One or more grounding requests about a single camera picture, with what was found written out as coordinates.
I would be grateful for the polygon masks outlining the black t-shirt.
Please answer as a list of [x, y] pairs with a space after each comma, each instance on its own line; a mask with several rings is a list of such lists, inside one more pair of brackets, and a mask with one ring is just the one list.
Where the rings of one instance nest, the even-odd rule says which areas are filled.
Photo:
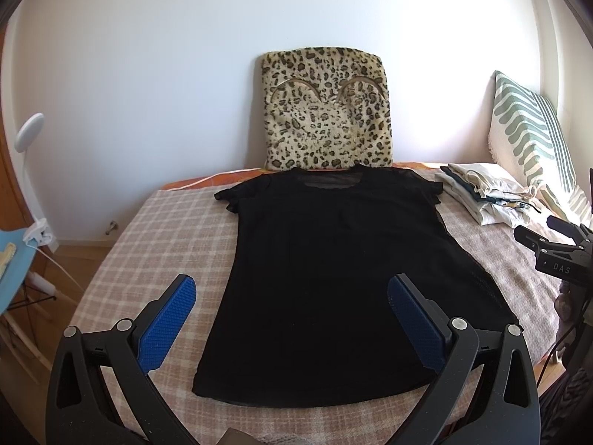
[[516, 321], [447, 231], [442, 185], [407, 169], [291, 170], [216, 194], [238, 220], [234, 261], [193, 379], [236, 405], [326, 407], [429, 384], [388, 301], [405, 274], [450, 317]]

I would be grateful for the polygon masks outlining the stack of folded light clothes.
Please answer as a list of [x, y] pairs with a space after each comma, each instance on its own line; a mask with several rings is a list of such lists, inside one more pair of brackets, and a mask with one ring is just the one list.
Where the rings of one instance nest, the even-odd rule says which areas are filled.
[[434, 178], [480, 226], [516, 228], [544, 224], [551, 212], [538, 199], [538, 189], [521, 185], [498, 164], [447, 164]]

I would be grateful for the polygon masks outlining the green striped white pillow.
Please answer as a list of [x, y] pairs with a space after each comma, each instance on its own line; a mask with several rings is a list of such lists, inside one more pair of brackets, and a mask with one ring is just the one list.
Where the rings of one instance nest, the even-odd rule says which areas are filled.
[[591, 203], [576, 172], [556, 109], [545, 96], [495, 71], [488, 146], [494, 162], [558, 217], [592, 225]]

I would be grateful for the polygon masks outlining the white clip-on lamp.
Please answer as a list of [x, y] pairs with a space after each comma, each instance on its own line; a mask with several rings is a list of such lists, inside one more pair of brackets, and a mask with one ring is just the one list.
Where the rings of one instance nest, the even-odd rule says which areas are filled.
[[[29, 196], [33, 200], [37, 200], [37, 197], [29, 176], [27, 157], [30, 147], [38, 138], [44, 124], [44, 114], [33, 113], [33, 115], [30, 116], [22, 124], [22, 126], [20, 126], [13, 142], [14, 151], [22, 156], [22, 188], [28, 191]], [[35, 210], [30, 210], [30, 214], [33, 219], [33, 223], [30, 224], [24, 231], [22, 241], [25, 247], [32, 251], [33, 256], [40, 254], [50, 263], [54, 264], [79, 290], [83, 291], [82, 286], [77, 282], [77, 280], [60, 263], [58, 263], [53, 257], [42, 250], [42, 247], [47, 247], [54, 241], [54, 236], [50, 230], [47, 219], [41, 216], [40, 211], [36, 212]], [[49, 281], [43, 276], [39, 275], [38, 273], [33, 273], [32, 271], [29, 271], [28, 275], [30, 276], [30, 279], [34, 285], [41, 285], [41, 291], [49, 291], [49, 295], [51, 297], [58, 297], [59, 291], [57, 288], [53, 284], [50, 284]]]

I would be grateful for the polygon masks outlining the leopard print plush bag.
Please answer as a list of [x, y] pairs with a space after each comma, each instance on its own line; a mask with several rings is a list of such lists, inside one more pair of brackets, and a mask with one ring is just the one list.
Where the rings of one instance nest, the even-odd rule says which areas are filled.
[[389, 92], [377, 55], [347, 47], [271, 51], [261, 58], [261, 82], [267, 170], [392, 165]]

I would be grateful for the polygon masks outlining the orange patterned bedsheet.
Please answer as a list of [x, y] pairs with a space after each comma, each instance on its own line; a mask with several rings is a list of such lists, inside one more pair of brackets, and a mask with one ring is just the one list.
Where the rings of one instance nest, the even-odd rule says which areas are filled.
[[[440, 166], [441, 163], [431, 162], [396, 162], [393, 164], [394, 168], [411, 169], [414, 171], [433, 171], [439, 169]], [[262, 174], [269, 174], [269, 171], [261, 168], [225, 171], [210, 176], [168, 183], [162, 186], [161, 190], [171, 192], [230, 185], [258, 177]]]

